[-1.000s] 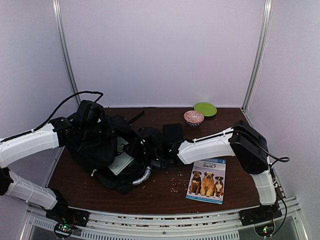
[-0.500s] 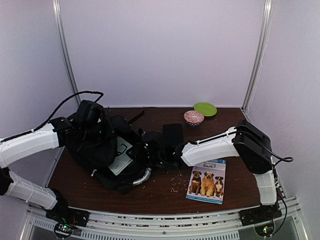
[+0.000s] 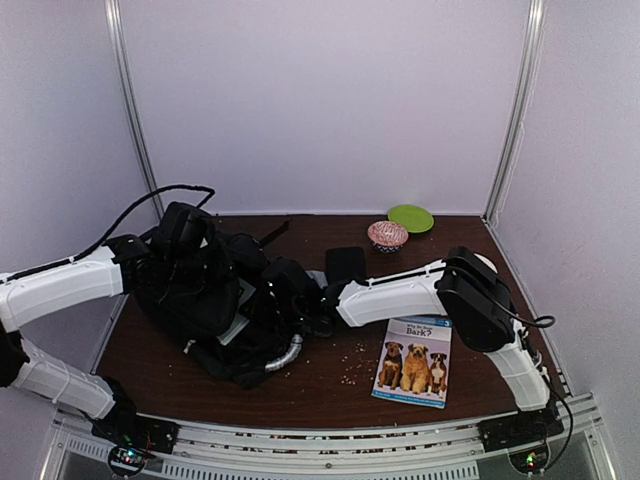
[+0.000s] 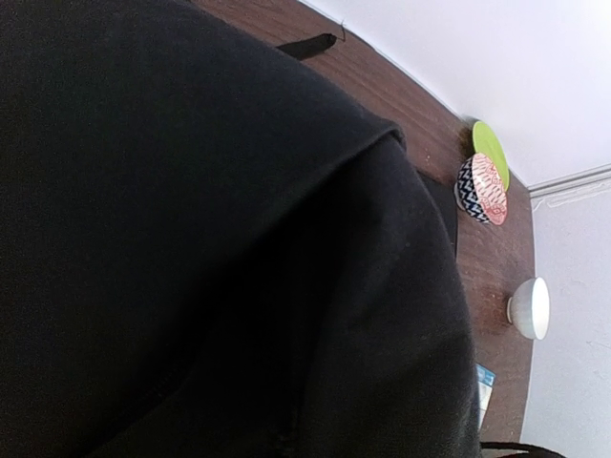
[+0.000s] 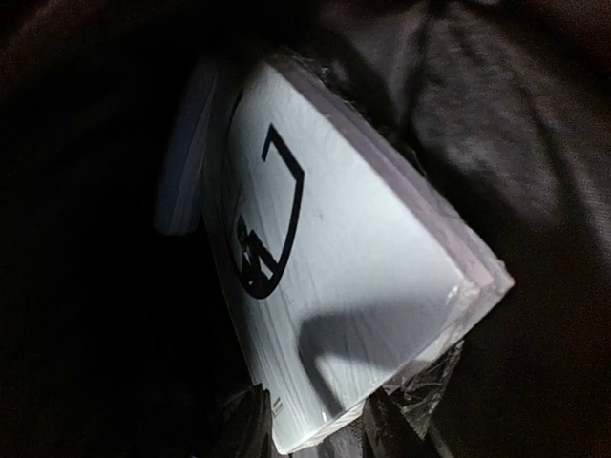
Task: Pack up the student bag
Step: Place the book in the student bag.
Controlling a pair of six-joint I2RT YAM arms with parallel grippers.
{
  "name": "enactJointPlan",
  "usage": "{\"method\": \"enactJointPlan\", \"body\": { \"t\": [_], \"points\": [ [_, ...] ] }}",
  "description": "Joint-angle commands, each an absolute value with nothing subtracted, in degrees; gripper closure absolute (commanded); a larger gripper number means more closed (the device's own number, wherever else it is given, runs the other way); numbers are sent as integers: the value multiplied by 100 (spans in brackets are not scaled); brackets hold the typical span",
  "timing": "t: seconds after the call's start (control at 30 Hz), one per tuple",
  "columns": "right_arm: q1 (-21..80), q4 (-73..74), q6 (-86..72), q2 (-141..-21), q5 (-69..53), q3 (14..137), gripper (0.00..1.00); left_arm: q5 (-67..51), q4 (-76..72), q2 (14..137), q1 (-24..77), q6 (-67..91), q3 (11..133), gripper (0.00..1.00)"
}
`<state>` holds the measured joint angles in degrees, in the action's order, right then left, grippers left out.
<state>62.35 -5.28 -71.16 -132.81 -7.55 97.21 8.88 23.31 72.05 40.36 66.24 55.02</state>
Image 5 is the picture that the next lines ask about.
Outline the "grey reader book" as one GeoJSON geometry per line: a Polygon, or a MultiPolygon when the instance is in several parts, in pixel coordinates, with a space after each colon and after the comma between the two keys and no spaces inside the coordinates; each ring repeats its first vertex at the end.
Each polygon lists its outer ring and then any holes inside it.
{"type": "Polygon", "coordinates": [[[218,68],[204,115],[201,212],[280,453],[359,417],[512,288],[452,206],[298,63],[218,68]]]}

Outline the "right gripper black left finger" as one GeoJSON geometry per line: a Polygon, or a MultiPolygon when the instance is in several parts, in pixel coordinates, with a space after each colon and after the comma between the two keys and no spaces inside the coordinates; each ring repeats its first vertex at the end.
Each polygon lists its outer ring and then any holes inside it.
{"type": "Polygon", "coordinates": [[[270,393],[253,385],[238,398],[209,456],[271,457],[274,449],[270,393]]]}

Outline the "blue-grey glasses case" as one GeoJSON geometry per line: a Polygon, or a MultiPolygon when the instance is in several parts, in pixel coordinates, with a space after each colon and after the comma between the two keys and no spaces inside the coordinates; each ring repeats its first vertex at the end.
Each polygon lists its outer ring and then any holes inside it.
{"type": "Polygon", "coordinates": [[[153,214],[155,229],[162,235],[184,236],[198,226],[205,129],[216,82],[216,71],[197,69],[179,105],[160,172],[153,214]]]}

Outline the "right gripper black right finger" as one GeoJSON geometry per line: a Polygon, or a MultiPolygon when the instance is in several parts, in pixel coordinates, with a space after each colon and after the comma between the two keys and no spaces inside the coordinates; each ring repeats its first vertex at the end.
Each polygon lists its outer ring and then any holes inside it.
{"type": "Polygon", "coordinates": [[[362,426],[363,457],[453,457],[438,436],[429,433],[425,439],[421,439],[383,387],[367,398],[362,413],[362,426]]]}

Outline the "black student backpack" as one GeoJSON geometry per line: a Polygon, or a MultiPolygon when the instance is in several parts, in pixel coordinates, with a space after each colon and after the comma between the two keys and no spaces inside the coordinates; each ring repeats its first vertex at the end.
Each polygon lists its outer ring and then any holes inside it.
{"type": "Polygon", "coordinates": [[[434,423],[457,457],[610,453],[606,1],[5,1],[1,453],[212,457],[249,386],[203,229],[152,213],[202,53],[293,48],[505,262],[434,423]]]}

